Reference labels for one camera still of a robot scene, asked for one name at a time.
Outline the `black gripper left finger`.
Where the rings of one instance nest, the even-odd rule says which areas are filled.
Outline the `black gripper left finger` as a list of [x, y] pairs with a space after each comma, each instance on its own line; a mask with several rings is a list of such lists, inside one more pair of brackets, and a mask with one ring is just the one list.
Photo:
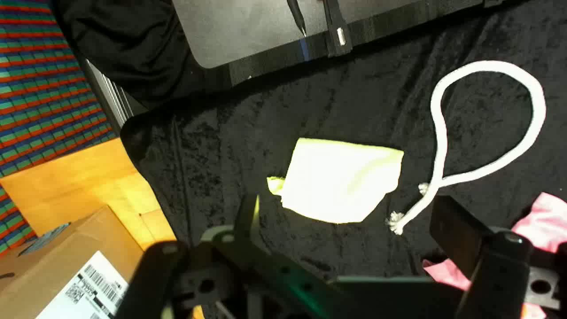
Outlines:
[[251, 239], [258, 230], [260, 198], [257, 195], [244, 195], [234, 223], [237, 239]]

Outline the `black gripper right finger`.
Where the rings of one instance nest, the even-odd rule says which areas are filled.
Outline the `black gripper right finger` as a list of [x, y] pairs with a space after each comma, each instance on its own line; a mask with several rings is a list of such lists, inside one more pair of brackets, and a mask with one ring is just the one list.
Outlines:
[[432, 206], [429, 232], [439, 248], [469, 278], [492, 276], [491, 230], [452, 197], [437, 197]]

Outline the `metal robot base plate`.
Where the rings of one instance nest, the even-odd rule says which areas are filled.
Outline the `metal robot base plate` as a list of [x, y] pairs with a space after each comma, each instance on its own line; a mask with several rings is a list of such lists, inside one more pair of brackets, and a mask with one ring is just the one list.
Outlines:
[[172, 0], [196, 66], [228, 83], [340, 57], [414, 27], [514, 0]]

